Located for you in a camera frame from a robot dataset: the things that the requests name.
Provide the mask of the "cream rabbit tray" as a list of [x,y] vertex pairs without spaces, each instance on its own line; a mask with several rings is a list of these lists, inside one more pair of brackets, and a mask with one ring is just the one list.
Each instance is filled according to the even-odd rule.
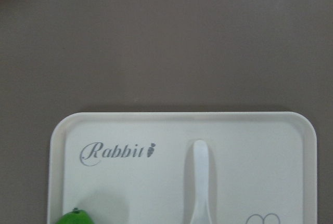
[[190,223],[193,143],[212,155],[213,223],[317,223],[317,136],[294,112],[76,113],[50,140],[47,222]]

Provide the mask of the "white ceramic spoon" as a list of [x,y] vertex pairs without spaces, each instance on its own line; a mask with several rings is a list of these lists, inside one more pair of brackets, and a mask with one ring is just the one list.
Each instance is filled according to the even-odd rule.
[[190,223],[213,223],[211,211],[212,155],[206,141],[193,143],[194,207]]

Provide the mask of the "green lime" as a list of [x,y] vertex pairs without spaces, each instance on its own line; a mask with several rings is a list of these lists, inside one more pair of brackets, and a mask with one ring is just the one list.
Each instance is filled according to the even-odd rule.
[[74,208],[71,212],[61,216],[56,224],[94,224],[94,221],[86,211]]

